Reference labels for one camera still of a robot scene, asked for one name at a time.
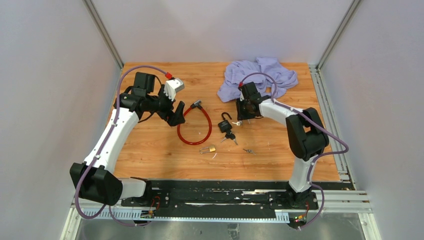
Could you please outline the black padlock body with shackle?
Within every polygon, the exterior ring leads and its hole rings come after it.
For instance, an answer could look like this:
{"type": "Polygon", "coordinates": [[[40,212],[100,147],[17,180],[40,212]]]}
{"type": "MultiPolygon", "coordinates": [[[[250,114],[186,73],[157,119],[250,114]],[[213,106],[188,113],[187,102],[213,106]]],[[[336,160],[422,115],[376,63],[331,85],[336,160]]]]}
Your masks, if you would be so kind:
{"type": "Polygon", "coordinates": [[[226,117],[228,117],[230,120],[232,120],[232,117],[228,112],[222,112],[221,117],[222,117],[222,121],[218,123],[218,128],[221,133],[228,134],[232,129],[232,125],[226,117]]]}

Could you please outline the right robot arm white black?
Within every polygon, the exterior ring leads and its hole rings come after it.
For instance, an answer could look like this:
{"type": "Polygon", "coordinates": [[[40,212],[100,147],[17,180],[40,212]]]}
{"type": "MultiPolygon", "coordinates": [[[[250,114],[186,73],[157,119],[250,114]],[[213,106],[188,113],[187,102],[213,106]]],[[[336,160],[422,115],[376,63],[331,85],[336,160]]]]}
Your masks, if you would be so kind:
{"type": "Polygon", "coordinates": [[[329,144],[317,110],[312,107],[293,108],[270,96],[262,96],[253,82],[241,83],[238,89],[241,92],[236,100],[238,120],[269,118],[286,127],[294,166],[282,199],[291,208],[299,208],[311,196],[314,158],[323,154],[329,144]]]}

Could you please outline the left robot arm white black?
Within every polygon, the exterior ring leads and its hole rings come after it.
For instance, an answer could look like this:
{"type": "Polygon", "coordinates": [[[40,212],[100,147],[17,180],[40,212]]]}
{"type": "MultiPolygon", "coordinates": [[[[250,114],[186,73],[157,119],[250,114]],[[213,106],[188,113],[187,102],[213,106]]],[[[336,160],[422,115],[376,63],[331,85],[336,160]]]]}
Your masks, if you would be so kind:
{"type": "Polygon", "coordinates": [[[118,178],[114,171],[124,143],[145,113],[157,114],[171,127],[185,123],[184,102],[174,107],[177,93],[185,88],[183,81],[168,76],[157,95],[152,95],[156,79],[154,74],[135,74],[133,85],[119,94],[106,129],[93,150],[82,163],[71,166],[77,198],[108,206],[127,198],[134,198],[142,207],[152,203],[151,183],[147,179],[118,178]]]}

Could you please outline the red cable lock black body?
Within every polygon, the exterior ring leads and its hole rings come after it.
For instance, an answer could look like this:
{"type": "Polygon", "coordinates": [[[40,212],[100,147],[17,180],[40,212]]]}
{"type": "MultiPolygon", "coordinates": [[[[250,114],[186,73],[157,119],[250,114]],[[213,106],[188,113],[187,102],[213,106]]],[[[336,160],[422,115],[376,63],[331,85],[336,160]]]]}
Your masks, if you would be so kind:
{"type": "Polygon", "coordinates": [[[201,125],[199,122],[189,123],[189,127],[194,127],[194,129],[189,130],[188,127],[182,128],[183,125],[180,124],[176,128],[176,133],[178,138],[184,144],[197,146],[205,143],[210,138],[213,126],[212,119],[206,109],[203,107],[201,100],[196,100],[195,102],[191,103],[190,106],[188,106],[184,111],[183,116],[186,117],[193,110],[198,112],[198,116],[203,116],[203,125],[201,125]]]}

